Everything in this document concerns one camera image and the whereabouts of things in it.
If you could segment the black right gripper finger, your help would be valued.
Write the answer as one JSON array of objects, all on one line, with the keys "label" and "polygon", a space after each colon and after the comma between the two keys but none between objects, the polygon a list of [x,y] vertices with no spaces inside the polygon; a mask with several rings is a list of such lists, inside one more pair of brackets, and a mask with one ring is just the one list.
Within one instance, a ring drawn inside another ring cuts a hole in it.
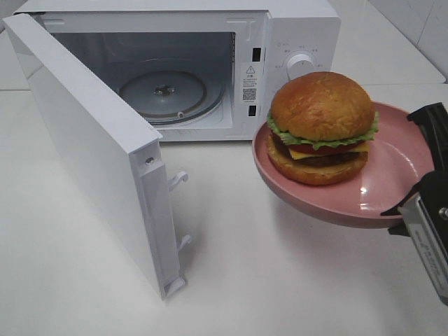
[{"label": "black right gripper finger", "polygon": [[407,120],[417,125],[429,147],[436,171],[447,171],[447,110],[442,102],[410,113]]}]

